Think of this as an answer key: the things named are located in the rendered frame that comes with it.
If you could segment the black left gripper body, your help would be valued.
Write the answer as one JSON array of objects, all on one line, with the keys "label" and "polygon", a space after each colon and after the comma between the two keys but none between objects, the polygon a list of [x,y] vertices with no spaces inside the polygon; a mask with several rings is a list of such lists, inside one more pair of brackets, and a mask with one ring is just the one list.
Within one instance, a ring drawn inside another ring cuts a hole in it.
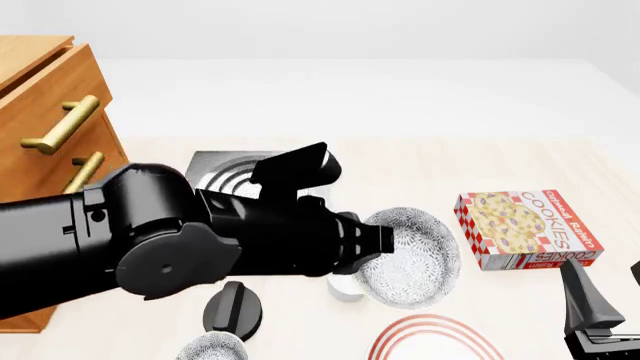
[{"label": "black left gripper body", "polygon": [[394,230],[391,227],[364,224],[353,212],[336,215],[338,257],[334,274],[354,274],[382,254],[394,253]]}]

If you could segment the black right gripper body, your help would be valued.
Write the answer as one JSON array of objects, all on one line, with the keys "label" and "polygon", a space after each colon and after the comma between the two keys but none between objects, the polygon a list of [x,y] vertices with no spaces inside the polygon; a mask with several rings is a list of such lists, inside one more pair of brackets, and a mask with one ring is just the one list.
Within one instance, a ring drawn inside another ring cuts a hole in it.
[{"label": "black right gripper body", "polygon": [[640,335],[614,335],[610,329],[564,329],[573,360],[640,360]]}]

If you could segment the large black white patterned bowl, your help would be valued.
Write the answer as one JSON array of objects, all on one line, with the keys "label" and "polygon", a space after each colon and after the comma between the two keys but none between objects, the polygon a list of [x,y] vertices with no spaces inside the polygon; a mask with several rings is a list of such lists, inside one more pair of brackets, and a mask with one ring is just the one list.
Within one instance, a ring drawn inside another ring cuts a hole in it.
[{"label": "large black white patterned bowl", "polygon": [[420,209],[395,207],[374,213],[366,223],[393,229],[394,252],[356,272],[354,279],[364,293],[403,310],[429,308],[451,293],[462,262],[458,244],[442,221]]}]

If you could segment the white plate with red rings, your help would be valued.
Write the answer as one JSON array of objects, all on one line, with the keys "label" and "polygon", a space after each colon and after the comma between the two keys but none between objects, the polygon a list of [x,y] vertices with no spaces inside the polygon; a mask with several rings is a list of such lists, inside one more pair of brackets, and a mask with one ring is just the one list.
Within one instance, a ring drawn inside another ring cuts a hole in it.
[{"label": "white plate with red rings", "polygon": [[451,317],[414,314],[372,341],[365,360],[506,360],[481,332]]}]

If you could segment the flat black stove plate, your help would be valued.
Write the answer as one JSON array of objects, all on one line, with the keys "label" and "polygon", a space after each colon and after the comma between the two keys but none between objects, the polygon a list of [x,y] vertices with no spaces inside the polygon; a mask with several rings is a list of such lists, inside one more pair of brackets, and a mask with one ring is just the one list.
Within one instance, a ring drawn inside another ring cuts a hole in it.
[{"label": "flat black stove plate", "polygon": [[[259,199],[260,185],[252,184],[250,178],[258,161],[283,154],[283,151],[198,151],[195,152],[186,170],[186,179],[193,188],[240,197]],[[342,173],[341,164],[329,152],[329,165],[335,182]],[[300,195],[310,194],[312,188],[302,189],[296,197],[269,197],[271,203],[293,204]]]}]

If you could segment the small black white patterned bowl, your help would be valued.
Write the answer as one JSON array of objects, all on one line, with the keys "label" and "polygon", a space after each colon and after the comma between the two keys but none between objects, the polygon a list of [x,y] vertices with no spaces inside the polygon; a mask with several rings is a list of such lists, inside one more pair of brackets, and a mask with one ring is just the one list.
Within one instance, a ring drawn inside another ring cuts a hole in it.
[{"label": "small black white patterned bowl", "polygon": [[249,355],[236,335],[212,331],[186,344],[175,360],[249,360]]}]

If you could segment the wooden cabinet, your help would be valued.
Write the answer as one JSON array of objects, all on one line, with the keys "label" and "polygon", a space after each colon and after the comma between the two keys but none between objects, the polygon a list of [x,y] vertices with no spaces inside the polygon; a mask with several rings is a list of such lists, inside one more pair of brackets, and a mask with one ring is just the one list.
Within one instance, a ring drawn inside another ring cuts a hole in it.
[{"label": "wooden cabinet", "polygon": [[114,287],[101,194],[128,163],[88,44],[0,35],[0,334],[42,332],[57,305]]}]

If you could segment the small white cup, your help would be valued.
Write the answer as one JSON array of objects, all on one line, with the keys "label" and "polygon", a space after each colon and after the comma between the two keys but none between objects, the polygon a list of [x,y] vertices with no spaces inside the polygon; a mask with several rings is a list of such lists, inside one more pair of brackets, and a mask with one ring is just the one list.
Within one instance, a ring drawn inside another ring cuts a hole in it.
[{"label": "small white cup", "polygon": [[365,293],[353,275],[327,275],[329,293],[340,302],[359,302]]}]

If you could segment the oatmeal raisin cookies box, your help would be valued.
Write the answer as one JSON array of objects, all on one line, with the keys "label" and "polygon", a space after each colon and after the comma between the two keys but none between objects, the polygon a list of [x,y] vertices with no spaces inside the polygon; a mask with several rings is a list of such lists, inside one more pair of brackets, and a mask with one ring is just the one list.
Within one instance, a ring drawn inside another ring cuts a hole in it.
[{"label": "oatmeal raisin cookies box", "polygon": [[483,271],[591,266],[604,251],[555,190],[462,193],[454,213]]}]

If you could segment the round black stove knob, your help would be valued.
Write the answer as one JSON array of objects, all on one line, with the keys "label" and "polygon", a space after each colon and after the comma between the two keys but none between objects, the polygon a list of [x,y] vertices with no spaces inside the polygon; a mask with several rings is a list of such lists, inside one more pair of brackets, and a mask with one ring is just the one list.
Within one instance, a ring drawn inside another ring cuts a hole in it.
[{"label": "round black stove knob", "polygon": [[229,332],[248,341],[262,319],[263,308],[257,294],[240,281],[229,281],[207,302],[202,323],[206,332]]}]

